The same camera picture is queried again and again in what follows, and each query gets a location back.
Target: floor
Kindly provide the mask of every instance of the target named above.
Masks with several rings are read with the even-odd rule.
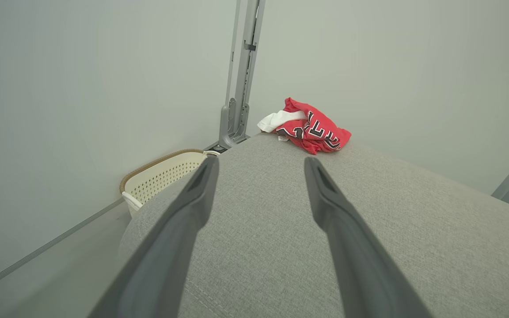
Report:
[[[0,280],[0,318],[86,317],[116,273],[129,221],[121,203]]]

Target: laundry basket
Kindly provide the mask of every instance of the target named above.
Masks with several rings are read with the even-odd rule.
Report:
[[[147,163],[121,180],[119,191],[134,216],[137,211],[164,188],[197,168],[208,155],[217,151],[185,149]]]

